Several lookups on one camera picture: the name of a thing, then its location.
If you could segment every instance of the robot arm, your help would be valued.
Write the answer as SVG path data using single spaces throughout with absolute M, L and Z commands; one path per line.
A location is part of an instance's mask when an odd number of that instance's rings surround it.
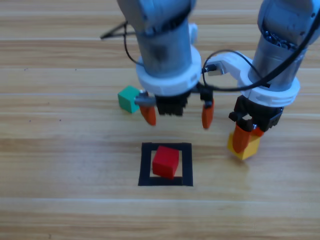
M 318 0 L 264 0 L 258 16 L 261 37 L 253 61 L 249 61 L 262 77 L 278 67 L 304 41 L 317 12 Z M 320 34 L 318 29 L 308 44 L 312 44 Z M 253 132 L 262 136 L 268 129 L 276 126 L 284 108 L 292 104 L 300 90 L 296 78 L 297 71 L 308 50 L 281 74 L 268 84 L 242 91 L 229 118 L 236 122 L 233 135 L 233 148 L 242 152 L 249 143 Z M 208 64 L 216 64 L 222 73 L 230 72 L 237 80 L 238 86 L 248 86 L 261 79 L 243 59 L 227 53 L 211 58 Z M 243 117 L 250 115 L 250 120 Z
M 160 115 L 182 116 L 202 72 L 200 54 L 193 46 L 198 28 L 188 23 L 196 0 L 117 2 L 135 30 L 141 52 L 136 72 L 146 92 L 135 103 L 140 109 L 157 106 Z
M 136 71 L 145 91 L 135 103 L 140 106 L 147 122 L 150 123 L 148 115 L 155 119 L 154 106 L 161 115 L 182 116 L 190 94 L 200 93 L 200 99 L 205 101 L 202 112 L 204 128 L 208 128 L 212 121 L 214 101 L 212 88 L 199 83 L 201 73 L 231 73 L 239 87 L 259 82 L 261 77 L 273 73 L 297 53 L 297 49 L 301 49 L 320 8 L 319 0 L 264 0 L 258 16 L 261 37 L 254 59 L 247 58 L 256 70 L 233 53 L 212 57 L 202 69 L 200 54 L 192 46 L 197 28 L 188 24 L 196 0 L 117 1 L 135 30 L 141 52 Z M 308 45 L 319 35 L 318 28 Z M 296 74 L 307 50 L 308 46 L 267 84 L 241 92 L 242 96 L 229 115 L 236 122 L 233 148 L 237 153 L 248 146 L 252 133 L 262 136 L 276 126 L 284 108 L 295 101 L 300 90 Z M 252 119 L 244 120 L 246 115 Z

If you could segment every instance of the black tape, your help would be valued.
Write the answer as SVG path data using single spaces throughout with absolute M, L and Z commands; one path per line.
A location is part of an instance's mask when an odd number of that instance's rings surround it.
M 182 177 L 174 177 L 173 180 L 163 177 L 150 177 L 151 152 L 159 146 L 176 149 L 182 152 Z M 141 165 L 138 186 L 194 186 L 192 168 L 191 143 L 142 143 Z

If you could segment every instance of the red cube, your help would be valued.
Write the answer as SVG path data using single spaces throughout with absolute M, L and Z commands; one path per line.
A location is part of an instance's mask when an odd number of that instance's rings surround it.
M 159 146 L 152 161 L 152 172 L 173 180 L 179 165 L 179 150 Z

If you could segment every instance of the wooden table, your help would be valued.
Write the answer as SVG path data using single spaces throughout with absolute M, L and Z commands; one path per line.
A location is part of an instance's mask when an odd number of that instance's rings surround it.
M 252 58 L 261 2 L 198 0 L 202 58 Z M 239 93 L 215 95 L 209 131 L 196 96 L 156 127 L 119 108 L 117 93 L 140 87 L 135 66 L 121 38 L 99 36 L 123 19 L 115 0 L 0 1 L 0 239 L 320 239 L 319 42 L 296 102 L 239 162 L 226 149 Z M 138 186 L 142 142 L 192 143 L 194 187 Z

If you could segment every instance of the cube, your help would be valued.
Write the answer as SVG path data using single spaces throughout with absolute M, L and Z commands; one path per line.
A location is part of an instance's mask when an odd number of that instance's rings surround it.
M 139 109 L 139 106 L 135 104 L 135 97 L 137 97 L 139 93 L 139 89 L 136 89 L 133 86 L 127 86 L 118 93 L 120 107 L 131 114 L 136 112 Z
M 179 165 L 179 150 L 159 146 L 152 161 L 152 172 L 173 180 Z
M 246 147 L 246 149 L 243 152 L 236 153 L 233 146 L 233 138 L 234 134 L 230 133 L 229 140 L 228 140 L 228 149 L 240 160 L 246 160 L 253 155 L 255 155 L 258 151 L 259 145 L 260 145 L 260 136 L 252 135 L 249 145 Z

